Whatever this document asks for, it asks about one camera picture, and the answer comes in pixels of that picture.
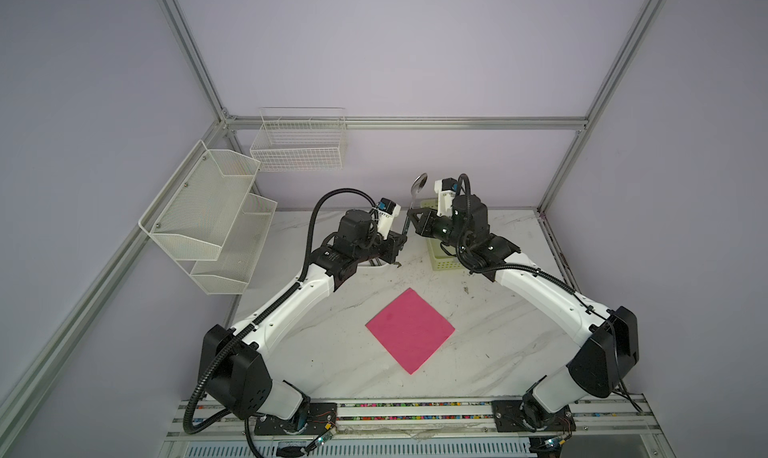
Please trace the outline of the spoon with teal handle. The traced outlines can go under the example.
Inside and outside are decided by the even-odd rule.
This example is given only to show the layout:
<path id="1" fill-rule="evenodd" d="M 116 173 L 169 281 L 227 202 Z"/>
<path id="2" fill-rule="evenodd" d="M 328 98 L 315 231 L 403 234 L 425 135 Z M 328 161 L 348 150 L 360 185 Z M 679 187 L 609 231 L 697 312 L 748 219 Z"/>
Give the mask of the spoon with teal handle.
<path id="1" fill-rule="evenodd" d="M 416 180 L 414 180 L 414 182 L 412 183 L 412 186 L 410 188 L 411 200 L 410 200 L 410 204 L 408 205 L 408 208 L 406 209 L 405 221 L 404 221 L 402 232 L 401 232 L 404 237 L 408 236 L 408 231 L 411 224 L 411 221 L 409 218 L 410 211 L 414 208 L 416 198 L 418 198 L 418 194 L 420 194 L 421 190 L 424 188 L 424 186 L 426 186 L 427 182 L 428 182 L 428 174 L 426 172 L 423 172 L 422 174 L 418 175 Z"/>

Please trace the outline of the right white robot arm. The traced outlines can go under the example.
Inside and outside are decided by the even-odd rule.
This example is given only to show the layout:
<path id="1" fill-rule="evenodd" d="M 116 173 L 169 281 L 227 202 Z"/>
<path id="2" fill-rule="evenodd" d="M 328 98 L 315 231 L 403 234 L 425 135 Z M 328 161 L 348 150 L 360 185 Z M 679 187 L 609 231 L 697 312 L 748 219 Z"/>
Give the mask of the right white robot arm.
<path id="1" fill-rule="evenodd" d="M 475 195 L 454 198 L 450 210 L 409 210 L 417 234 L 455 251 L 471 273 L 511 290 L 557 324 L 578 345 L 576 354 L 523 395 L 519 421 L 543 430 L 571 403 L 625 393 L 624 379 L 639 361 L 636 315 L 610 309 L 535 264 L 522 249 L 490 229 L 486 206 Z"/>

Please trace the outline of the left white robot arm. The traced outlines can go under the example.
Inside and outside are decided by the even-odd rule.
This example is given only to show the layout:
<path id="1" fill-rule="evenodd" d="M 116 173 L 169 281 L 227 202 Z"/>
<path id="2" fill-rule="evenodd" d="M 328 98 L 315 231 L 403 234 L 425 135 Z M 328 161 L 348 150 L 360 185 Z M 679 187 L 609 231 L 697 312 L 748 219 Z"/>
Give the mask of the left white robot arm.
<path id="1" fill-rule="evenodd" d="M 293 385 L 271 377 L 267 358 L 312 307 L 338 290 L 358 265 L 396 261 L 407 236 L 392 229 L 401 207 L 381 200 L 371 211 L 352 209 L 338 230 L 310 251 L 305 266 L 276 296 L 230 328 L 212 327 L 204 336 L 198 384 L 185 412 L 187 421 L 204 393 L 239 419 L 267 414 L 291 421 L 308 399 Z"/>

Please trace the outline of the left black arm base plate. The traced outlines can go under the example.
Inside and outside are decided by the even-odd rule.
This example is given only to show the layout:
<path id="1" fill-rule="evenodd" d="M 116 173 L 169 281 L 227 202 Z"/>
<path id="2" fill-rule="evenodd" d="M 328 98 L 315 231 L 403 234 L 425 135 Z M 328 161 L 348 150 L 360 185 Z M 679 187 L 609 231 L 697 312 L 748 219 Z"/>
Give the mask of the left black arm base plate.
<path id="1" fill-rule="evenodd" d="M 337 412 L 338 404 L 335 402 L 311 402 L 302 426 L 298 421 L 257 414 L 249 419 L 249 427 L 256 436 L 315 436 L 336 422 Z"/>

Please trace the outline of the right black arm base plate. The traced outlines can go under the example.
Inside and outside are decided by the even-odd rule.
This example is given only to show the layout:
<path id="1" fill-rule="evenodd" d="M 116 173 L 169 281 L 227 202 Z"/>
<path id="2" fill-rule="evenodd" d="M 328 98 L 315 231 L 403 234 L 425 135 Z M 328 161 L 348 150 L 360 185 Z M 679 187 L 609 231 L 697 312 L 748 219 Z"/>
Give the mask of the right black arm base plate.
<path id="1" fill-rule="evenodd" d="M 498 432 L 565 432 L 575 429 L 570 409 L 550 413 L 535 400 L 494 400 L 492 417 Z"/>

